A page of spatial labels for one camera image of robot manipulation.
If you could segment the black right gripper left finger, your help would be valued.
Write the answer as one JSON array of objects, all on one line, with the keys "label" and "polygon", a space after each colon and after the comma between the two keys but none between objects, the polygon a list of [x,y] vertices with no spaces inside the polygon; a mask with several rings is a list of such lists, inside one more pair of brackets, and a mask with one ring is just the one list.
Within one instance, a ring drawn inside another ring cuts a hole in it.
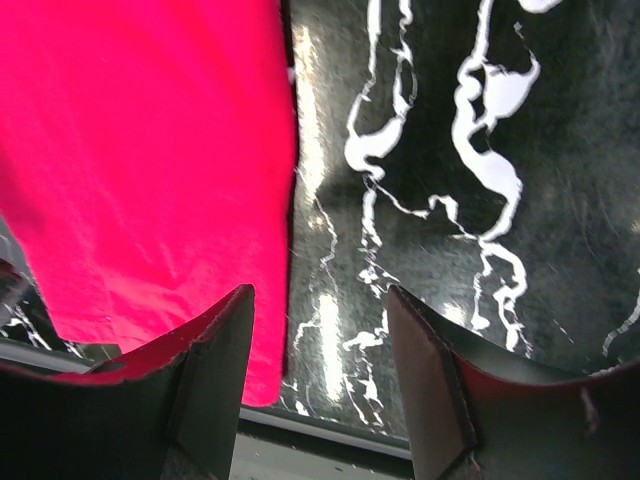
[{"label": "black right gripper left finger", "polygon": [[87,373],[1,367],[5,479],[225,479],[248,365],[254,290]]}]

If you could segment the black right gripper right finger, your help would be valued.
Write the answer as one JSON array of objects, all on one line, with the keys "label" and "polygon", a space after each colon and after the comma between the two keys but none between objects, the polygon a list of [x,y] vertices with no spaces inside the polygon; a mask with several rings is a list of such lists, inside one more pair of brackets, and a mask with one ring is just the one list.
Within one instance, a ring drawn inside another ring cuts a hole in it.
[{"label": "black right gripper right finger", "polygon": [[639,366],[576,377],[394,286],[387,313],[418,479],[635,479]]}]

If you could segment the red t-shirt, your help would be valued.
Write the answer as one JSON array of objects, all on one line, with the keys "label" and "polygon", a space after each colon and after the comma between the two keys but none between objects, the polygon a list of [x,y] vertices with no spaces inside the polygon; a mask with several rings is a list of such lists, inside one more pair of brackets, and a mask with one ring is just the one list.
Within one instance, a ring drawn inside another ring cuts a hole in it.
[{"label": "red t-shirt", "polygon": [[1,213],[57,335],[128,352],[255,290],[279,396],[295,115],[277,1],[5,1]]}]

